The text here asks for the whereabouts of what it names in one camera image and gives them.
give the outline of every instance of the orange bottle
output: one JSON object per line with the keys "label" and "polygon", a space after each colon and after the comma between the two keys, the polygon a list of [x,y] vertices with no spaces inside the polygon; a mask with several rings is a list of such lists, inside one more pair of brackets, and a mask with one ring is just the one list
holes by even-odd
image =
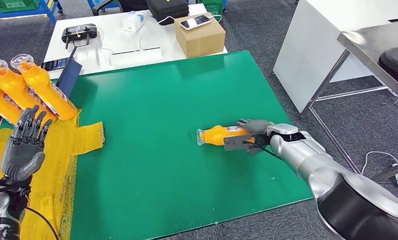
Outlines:
{"label": "orange bottle", "polygon": [[45,111],[46,116],[44,116],[44,120],[50,119],[54,122],[57,119],[39,96],[27,86],[23,76],[11,71],[4,60],[0,60],[0,88],[21,109],[32,108],[34,105],[38,105],[39,110],[36,113],[36,117],[42,111]]}
{"label": "orange bottle", "polygon": [[224,146],[224,138],[234,137],[249,134],[245,129],[240,126],[228,126],[224,127],[216,125],[211,129],[196,131],[197,144],[212,144],[217,146]]}
{"label": "orange bottle", "polygon": [[60,120],[69,120],[77,115],[77,108],[51,81],[48,72],[34,63],[31,55],[19,54],[12,58],[10,65],[21,72],[28,86]]}
{"label": "orange bottle", "polygon": [[21,108],[0,89],[0,116],[15,125],[22,112]]}

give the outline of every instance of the black chair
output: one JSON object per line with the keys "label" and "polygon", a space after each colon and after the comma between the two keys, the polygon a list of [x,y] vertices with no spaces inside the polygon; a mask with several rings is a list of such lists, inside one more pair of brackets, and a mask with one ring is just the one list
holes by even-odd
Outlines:
{"label": "black chair", "polygon": [[[103,0],[101,3],[94,6],[91,11],[94,16],[99,15],[99,10],[103,9],[107,4],[112,2],[113,0]],[[148,10],[148,4],[146,0],[118,0],[119,9],[122,13],[131,12],[131,11],[142,11]]]}

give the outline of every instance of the green basket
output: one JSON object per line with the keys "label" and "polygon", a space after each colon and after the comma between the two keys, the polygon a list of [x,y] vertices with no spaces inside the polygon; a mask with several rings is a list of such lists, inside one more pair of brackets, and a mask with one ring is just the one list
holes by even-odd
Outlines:
{"label": "green basket", "polygon": [[[196,0],[197,4],[203,4],[206,10],[212,15],[221,15],[223,12],[223,0]],[[217,21],[221,20],[221,17],[215,17]]]}
{"label": "green basket", "polygon": [[0,0],[0,11],[2,13],[33,10],[38,7],[39,0]]}

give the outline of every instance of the floor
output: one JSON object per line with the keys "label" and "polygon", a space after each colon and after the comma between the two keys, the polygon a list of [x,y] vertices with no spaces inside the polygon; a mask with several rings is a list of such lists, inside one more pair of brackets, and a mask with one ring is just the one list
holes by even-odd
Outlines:
{"label": "floor", "polygon": [[[60,0],[65,15],[57,19],[91,16],[86,0]],[[221,22],[226,30],[229,52],[249,50],[268,84],[301,130],[308,131],[333,158],[348,164],[311,114],[301,118],[273,74],[273,66],[295,11],[295,0],[228,0]],[[117,12],[108,10],[105,14]],[[20,53],[33,55],[40,64],[46,54],[53,28],[47,18],[0,20],[0,58],[9,61]],[[377,86],[372,77],[330,83],[324,95]],[[398,101],[388,90],[318,102],[315,109],[361,168],[369,151],[382,151],[398,158]],[[365,171],[368,177],[392,166],[388,156],[373,154]],[[393,178],[384,184],[398,197]],[[180,233],[166,240],[268,240],[334,239],[323,227],[313,201],[305,201],[239,219]]]}

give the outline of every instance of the white desk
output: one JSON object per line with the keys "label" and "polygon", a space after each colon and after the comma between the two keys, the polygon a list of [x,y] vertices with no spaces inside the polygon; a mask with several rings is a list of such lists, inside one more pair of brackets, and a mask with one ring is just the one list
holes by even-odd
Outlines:
{"label": "white desk", "polygon": [[[393,19],[398,19],[398,0],[300,0],[273,69],[298,111],[307,110],[344,52],[337,41],[342,31],[385,25]],[[351,54],[331,81],[370,75]]]}
{"label": "white desk", "polygon": [[[174,24],[159,25],[149,10],[141,12],[144,14],[144,26],[135,33],[123,30],[126,12],[57,21],[44,61],[69,57],[74,46],[70,44],[65,49],[65,43],[61,40],[62,33],[66,28],[83,24],[95,24],[99,29],[97,37],[91,40],[89,46],[79,47],[75,52],[74,59],[82,65],[81,75],[185,59],[186,56],[176,40]],[[206,12],[203,4],[189,5],[190,16]],[[119,53],[139,50],[140,40],[142,49],[161,47],[162,57],[148,59],[145,56],[110,64],[111,51]],[[61,72],[62,70],[49,72],[50,78],[57,79]]]}

